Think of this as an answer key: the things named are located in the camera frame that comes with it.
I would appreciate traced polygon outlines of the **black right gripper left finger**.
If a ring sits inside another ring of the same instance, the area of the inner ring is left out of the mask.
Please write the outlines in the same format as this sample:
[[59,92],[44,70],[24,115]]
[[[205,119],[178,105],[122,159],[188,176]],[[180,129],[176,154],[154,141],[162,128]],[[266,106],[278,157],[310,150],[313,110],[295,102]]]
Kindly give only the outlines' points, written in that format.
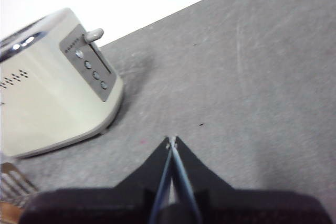
[[113,187],[59,188],[38,193],[20,223],[146,223],[169,155],[165,137],[151,155]]

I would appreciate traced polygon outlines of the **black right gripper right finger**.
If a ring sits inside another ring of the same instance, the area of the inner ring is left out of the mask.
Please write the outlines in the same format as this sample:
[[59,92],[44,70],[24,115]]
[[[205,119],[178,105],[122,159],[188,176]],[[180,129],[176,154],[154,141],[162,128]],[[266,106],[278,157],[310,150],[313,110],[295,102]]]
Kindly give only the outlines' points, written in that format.
[[287,190],[239,189],[209,169],[176,136],[172,140],[178,182],[202,223],[331,223],[322,203]]

